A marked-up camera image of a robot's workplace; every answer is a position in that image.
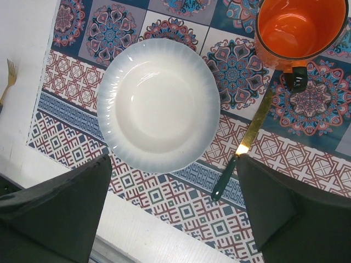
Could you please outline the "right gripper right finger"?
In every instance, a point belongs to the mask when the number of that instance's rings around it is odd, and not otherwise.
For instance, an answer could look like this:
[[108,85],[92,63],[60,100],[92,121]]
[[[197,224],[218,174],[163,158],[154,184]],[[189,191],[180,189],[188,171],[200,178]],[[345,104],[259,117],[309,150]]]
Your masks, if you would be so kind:
[[350,198],[242,155],[237,174],[264,262],[350,262]]

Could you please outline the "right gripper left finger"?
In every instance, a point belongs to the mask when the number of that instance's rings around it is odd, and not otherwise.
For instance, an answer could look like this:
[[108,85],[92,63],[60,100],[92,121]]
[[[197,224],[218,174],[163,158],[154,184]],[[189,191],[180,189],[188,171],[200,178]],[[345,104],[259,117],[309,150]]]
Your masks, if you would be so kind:
[[109,155],[1,196],[1,262],[88,262],[111,180]]

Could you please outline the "patterned placemat cloth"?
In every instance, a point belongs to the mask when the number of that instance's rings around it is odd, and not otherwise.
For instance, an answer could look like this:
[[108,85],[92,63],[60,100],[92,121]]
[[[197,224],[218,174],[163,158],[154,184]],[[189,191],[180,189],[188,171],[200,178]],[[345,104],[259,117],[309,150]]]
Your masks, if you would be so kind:
[[27,144],[75,169],[100,155],[109,190],[243,262],[262,262],[237,175],[214,185],[267,93],[248,154],[306,184],[350,196],[350,15],[309,11],[309,37],[333,43],[294,94],[256,53],[260,1],[61,1]]

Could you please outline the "gold knife green handle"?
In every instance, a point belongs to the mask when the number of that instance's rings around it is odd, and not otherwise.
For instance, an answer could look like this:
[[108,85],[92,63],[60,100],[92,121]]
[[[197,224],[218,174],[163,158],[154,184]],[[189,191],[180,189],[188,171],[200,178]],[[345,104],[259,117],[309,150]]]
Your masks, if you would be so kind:
[[211,193],[211,200],[218,201],[221,198],[233,174],[233,171],[237,165],[237,162],[239,161],[240,156],[243,154],[246,154],[249,151],[249,149],[251,148],[251,145],[256,139],[258,132],[267,117],[268,111],[271,107],[272,99],[273,99],[273,92],[271,89],[269,89],[268,92],[265,94],[250,125],[248,126],[248,129],[245,135],[243,136],[241,143],[238,146],[235,154],[232,156],[227,167],[224,169],[222,175],[219,177],[217,183],[215,184],[213,191]]

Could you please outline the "white blue-rimmed bowl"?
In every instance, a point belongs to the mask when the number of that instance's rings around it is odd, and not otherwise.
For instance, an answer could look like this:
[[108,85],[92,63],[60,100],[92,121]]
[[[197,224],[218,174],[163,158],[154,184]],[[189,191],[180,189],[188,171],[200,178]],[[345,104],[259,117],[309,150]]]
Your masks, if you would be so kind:
[[97,96],[99,128],[130,167],[170,173],[198,160],[216,134],[220,97],[204,60],[185,44],[132,44],[107,67]]

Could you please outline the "gold fork green handle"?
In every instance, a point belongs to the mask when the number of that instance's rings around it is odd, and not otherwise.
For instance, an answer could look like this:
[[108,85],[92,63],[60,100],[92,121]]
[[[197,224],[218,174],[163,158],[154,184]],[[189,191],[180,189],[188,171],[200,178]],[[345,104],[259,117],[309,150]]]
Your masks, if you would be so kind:
[[15,64],[11,60],[7,59],[7,66],[8,66],[8,83],[1,96],[1,106],[3,106],[4,104],[4,100],[8,90],[16,83],[16,80],[17,80],[17,70],[16,70]]

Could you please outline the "orange mug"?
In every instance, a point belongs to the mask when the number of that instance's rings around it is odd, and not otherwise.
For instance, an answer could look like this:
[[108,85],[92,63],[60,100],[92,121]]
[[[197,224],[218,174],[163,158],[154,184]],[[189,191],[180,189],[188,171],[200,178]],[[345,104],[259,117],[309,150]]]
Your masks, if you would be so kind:
[[348,19],[345,0],[261,1],[254,44],[261,62],[282,71],[290,92],[305,91],[307,64],[341,35]]

